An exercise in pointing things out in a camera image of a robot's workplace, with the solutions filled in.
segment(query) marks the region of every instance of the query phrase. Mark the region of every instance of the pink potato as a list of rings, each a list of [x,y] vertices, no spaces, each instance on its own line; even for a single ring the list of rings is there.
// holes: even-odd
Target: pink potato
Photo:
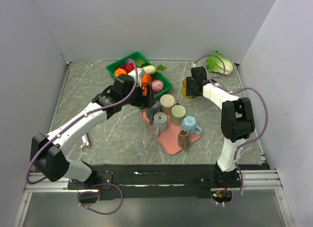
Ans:
[[[159,93],[160,91],[162,91],[164,88],[164,84],[161,80],[154,80],[152,82],[152,91],[154,93]]]

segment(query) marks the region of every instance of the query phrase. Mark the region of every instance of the cup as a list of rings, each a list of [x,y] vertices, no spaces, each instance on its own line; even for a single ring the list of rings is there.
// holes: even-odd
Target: cup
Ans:
[[[156,102],[151,108],[146,108],[146,117],[149,119],[150,125],[153,123],[153,116],[155,116],[156,113],[160,112],[161,105]]]
[[[181,122],[185,117],[186,117],[186,109],[184,106],[175,105],[171,109],[170,122],[173,125],[176,125],[176,126],[181,125]]]
[[[180,129],[187,130],[189,136],[192,136],[194,133],[199,135],[202,134],[202,128],[198,126],[196,119],[190,115],[182,120]]]
[[[187,151],[190,146],[190,139],[188,137],[189,133],[187,130],[181,130],[178,134],[178,146]]]
[[[159,136],[161,133],[165,133],[167,130],[167,116],[163,112],[158,112],[153,117],[152,127],[156,136]]]
[[[181,88],[182,95],[187,98],[195,98],[194,96],[186,96],[186,85],[187,85],[187,80],[184,79],[184,81],[182,82],[182,88]]]
[[[160,99],[161,112],[170,115],[171,109],[176,104],[175,98],[170,94],[165,94]]]

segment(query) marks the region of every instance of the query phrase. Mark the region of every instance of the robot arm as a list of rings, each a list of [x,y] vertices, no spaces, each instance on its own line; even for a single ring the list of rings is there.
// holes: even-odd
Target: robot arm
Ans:
[[[191,74],[186,79],[186,95],[203,96],[222,110],[221,130],[225,139],[217,166],[220,175],[232,172],[236,169],[236,148],[254,132],[251,102],[247,97],[239,98],[218,88],[216,82],[210,83],[204,67],[191,68]]]
[[[108,86],[102,93],[97,94],[85,109],[65,125],[46,136],[41,133],[36,134],[32,139],[30,160],[34,158],[45,144],[53,138],[56,139],[38,156],[34,162],[35,167],[52,182],[64,177],[84,182],[87,185],[95,184],[96,171],[92,170],[87,163],[70,160],[65,155],[90,129],[119,112],[124,105],[130,104],[149,108],[155,103],[156,100],[153,97],[151,85],[147,86],[146,96],[143,96],[142,87],[139,85],[123,104],[99,110],[99,108],[110,106],[125,98],[131,92],[133,85],[134,77],[131,75],[120,75],[115,79],[112,86]],[[67,127],[69,129],[66,130],[66,133],[60,134]]]

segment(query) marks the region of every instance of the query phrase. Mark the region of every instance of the tray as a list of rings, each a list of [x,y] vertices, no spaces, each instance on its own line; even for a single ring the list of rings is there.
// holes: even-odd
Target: tray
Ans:
[[[152,64],[140,52],[137,51],[137,52],[133,52],[133,53],[129,54],[128,56],[123,57],[122,59],[108,65],[107,71],[111,74],[111,76],[113,78],[116,78],[114,75],[114,72],[116,71],[116,69],[119,65],[125,63],[127,61],[127,59],[135,60],[138,58],[145,60],[147,62],[147,65],[152,66]],[[155,95],[155,99],[159,100],[164,94],[167,94],[170,91],[170,89],[173,87],[173,84],[167,78],[165,78],[163,74],[158,73],[158,72],[152,74],[151,77],[152,77],[152,80],[161,80],[164,84],[164,89]]]
[[[148,126],[151,129],[151,131],[153,132],[153,134],[156,136],[156,134],[152,128],[152,125],[150,125],[150,123],[149,123],[149,119],[146,117],[146,110],[141,111],[141,116],[143,117],[145,122],[148,124]],[[159,140],[162,147],[165,149],[165,151],[169,155],[174,155],[174,154],[178,153],[179,151],[183,150],[182,148],[180,148],[178,146],[178,143],[177,143],[178,134],[180,131],[180,126],[175,126],[175,125],[171,124],[169,115],[167,115],[167,124],[168,124],[168,128],[167,128],[166,132],[162,133],[156,137]],[[201,135],[193,134],[190,138],[191,143],[195,142],[200,137],[201,137]]]

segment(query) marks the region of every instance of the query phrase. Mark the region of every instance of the red tomato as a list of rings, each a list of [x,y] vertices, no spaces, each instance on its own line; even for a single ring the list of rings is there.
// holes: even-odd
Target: red tomato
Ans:
[[[128,65],[124,66],[124,70],[126,71],[126,73],[131,72],[133,69],[135,69],[133,64],[129,64],[129,66]]]

